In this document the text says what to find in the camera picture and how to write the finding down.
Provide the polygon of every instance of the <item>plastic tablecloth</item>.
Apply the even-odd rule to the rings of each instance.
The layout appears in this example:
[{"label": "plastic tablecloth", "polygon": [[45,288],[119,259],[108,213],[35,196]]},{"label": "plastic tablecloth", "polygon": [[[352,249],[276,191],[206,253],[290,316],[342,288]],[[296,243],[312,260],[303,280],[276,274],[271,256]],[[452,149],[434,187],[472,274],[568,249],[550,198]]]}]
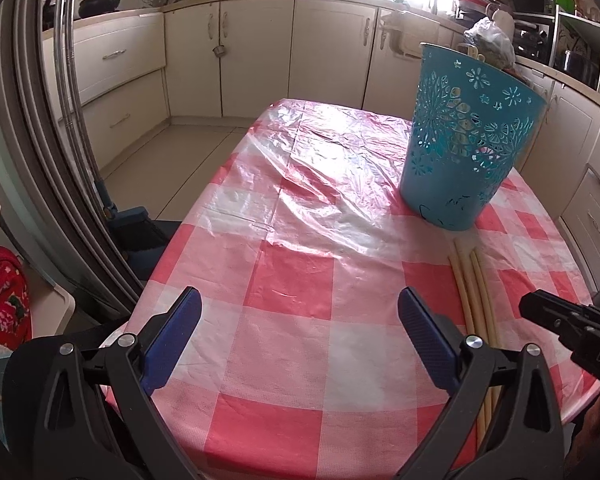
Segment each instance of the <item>plastic tablecloth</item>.
[{"label": "plastic tablecloth", "polygon": [[[475,227],[451,233],[398,193],[411,124],[283,100],[249,129],[176,232],[128,322],[137,333],[187,285],[203,317],[153,400],[214,478],[389,478],[446,403],[397,316],[414,286],[464,332],[448,254],[478,245],[504,348],[537,342],[563,420],[600,384],[518,301],[543,288],[589,304],[538,199],[512,170]],[[459,462],[475,453],[472,433]]]}]

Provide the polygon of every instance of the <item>frying pan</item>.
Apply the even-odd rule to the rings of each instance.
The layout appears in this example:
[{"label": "frying pan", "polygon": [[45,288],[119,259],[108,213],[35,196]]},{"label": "frying pan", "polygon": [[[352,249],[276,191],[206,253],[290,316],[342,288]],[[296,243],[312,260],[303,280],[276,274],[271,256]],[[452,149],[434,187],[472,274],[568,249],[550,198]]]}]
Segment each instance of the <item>frying pan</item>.
[{"label": "frying pan", "polygon": [[78,15],[81,18],[90,18],[91,16],[115,12],[119,4],[120,0],[83,0],[78,6]]}]

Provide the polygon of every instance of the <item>blue gripper pad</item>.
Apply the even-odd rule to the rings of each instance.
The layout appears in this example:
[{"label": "blue gripper pad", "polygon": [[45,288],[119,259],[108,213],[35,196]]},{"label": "blue gripper pad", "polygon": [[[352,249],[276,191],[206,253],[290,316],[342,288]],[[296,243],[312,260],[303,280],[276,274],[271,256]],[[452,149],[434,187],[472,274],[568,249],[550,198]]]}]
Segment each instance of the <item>blue gripper pad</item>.
[{"label": "blue gripper pad", "polygon": [[140,385],[148,396],[167,383],[198,325],[202,317],[200,293],[193,287],[187,287],[163,316],[166,316],[166,321],[144,352],[144,373]]},{"label": "blue gripper pad", "polygon": [[433,383],[452,396],[460,385],[459,349],[454,350],[434,314],[411,287],[404,288],[398,297],[398,317]]}]

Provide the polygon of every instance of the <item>plastic basket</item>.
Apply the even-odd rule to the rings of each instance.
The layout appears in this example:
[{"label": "plastic basket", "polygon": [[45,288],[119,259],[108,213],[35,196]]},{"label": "plastic basket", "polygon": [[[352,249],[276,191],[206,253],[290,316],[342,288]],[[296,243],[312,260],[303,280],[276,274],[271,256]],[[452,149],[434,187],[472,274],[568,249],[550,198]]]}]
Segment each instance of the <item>plastic basket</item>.
[{"label": "plastic basket", "polygon": [[400,194],[432,224],[468,229],[509,174],[545,105],[509,74],[424,44]]}]

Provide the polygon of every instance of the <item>table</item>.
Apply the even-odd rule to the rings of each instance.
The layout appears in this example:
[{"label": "table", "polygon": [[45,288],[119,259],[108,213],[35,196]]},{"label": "table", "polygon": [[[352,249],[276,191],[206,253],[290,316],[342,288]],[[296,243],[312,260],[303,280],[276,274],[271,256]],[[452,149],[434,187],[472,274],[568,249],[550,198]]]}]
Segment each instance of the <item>table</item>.
[{"label": "table", "polygon": [[[176,232],[128,322],[137,333],[186,285],[203,317],[153,395],[214,478],[389,478],[447,400],[397,317],[414,286],[464,331],[447,256],[480,245],[504,348],[538,343],[570,420],[600,384],[549,332],[520,319],[544,288],[589,304],[548,214],[512,170],[475,227],[410,211],[398,181],[410,123],[283,100],[253,124]],[[459,463],[475,453],[475,433]]]}]

